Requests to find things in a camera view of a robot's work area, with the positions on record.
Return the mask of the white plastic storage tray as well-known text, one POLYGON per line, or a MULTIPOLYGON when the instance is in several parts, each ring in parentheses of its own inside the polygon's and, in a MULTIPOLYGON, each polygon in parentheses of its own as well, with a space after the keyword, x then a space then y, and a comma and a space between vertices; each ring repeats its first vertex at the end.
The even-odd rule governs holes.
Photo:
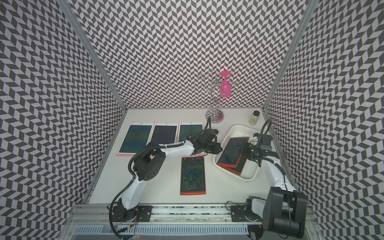
MULTIPOLYGON (((242 126, 242 125, 234 125, 230 129, 230 131, 228 132, 226 137, 222 140, 221 147, 224 150, 230 138, 248 137, 249 141, 250 141, 253 138, 253 134, 254 133, 256 133, 256 131, 251 129, 251 128, 248 128, 248 127, 245 127, 245 126, 242 126)), ((247 161, 245 163, 244 169, 243 169, 243 171, 242 171, 240 176, 235 175, 235 174, 229 172, 228 170, 224 169, 224 167, 217 165, 217 161, 218 161, 219 157, 221 156, 222 152, 219 153, 218 155, 214 156, 214 160, 213 161, 214 161, 214 164, 215 164, 216 167, 218 167, 222 171, 224 171, 226 173, 229 173, 230 175, 232 175, 232 176, 234 176, 236 178, 239 178, 239 179, 241 179, 241 180, 243 180, 245 182, 250 182, 250 181, 252 181, 256 177, 256 175, 257 175, 257 173, 259 171, 259 166, 258 166, 257 163, 252 162, 252 161, 250 161, 248 159, 247 159, 247 161)))

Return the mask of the red writing tablet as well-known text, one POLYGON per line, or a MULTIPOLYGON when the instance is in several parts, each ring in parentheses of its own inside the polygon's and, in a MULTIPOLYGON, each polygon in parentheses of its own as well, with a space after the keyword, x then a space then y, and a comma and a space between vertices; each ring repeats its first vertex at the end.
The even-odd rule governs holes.
POLYGON ((205 159, 204 157, 182 158, 181 163, 181 196, 206 194, 205 159))
POLYGON ((242 152, 248 141, 248 137, 230 138, 217 161, 217 165, 227 168, 236 168, 242 158, 242 152))
POLYGON ((231 167, 224 167, 224 169, 228 170, 229 172, 235 174, 235 175, 238 175, 240 176, 243 169, 244 169, 244 166, 245 166, 245 163, 247 161, 247 158, 245 156, 242 156, 238 165, 234 168, 231 168, 231 167))

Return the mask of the pink writing tablet colourful screen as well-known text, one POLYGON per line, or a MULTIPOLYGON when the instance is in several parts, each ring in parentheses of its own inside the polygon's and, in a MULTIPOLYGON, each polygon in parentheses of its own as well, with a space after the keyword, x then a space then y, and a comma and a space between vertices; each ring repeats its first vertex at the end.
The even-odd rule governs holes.
POLYGON ((154 123, 131 122, 124 135, 118 157, 133 157, 136 153, 143 150, 149 143, 154 123))

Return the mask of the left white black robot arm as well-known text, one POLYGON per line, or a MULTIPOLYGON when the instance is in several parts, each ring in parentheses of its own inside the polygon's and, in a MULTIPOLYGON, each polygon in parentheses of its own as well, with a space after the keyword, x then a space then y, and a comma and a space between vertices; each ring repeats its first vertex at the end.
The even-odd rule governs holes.
POLYGON ((189 157, 197 154, 219 154, 223 149, 218 142, 219 131, 212 129, 211 117, 207 118, 206 126, 199 132, 190 134, 182 142, 175 144, 149 143, 143 150, 136 153, 128 164, 132 180, 112 200, 108 207, 109 221, 127 222, 137 214, 139 198, 147 181, 152 180, 168 159, 189 157))

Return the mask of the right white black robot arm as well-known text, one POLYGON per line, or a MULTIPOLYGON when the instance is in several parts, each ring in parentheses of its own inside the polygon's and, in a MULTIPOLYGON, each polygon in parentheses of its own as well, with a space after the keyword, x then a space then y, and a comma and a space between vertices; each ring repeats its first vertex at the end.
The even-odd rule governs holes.
POLYGON ((243 150, 247 160, 255 162, 266 174, 270 190, 266 199, 250 196, 245 203, 245 217, 251 222, 262 219, 264 231, 274 232, 283 239, 301 239, 305 233, 308 198, 289 182, 277 153, 266 149, 262 140, 267 137, 272 120, 267 120, 255 144, 248 143, 243 150))

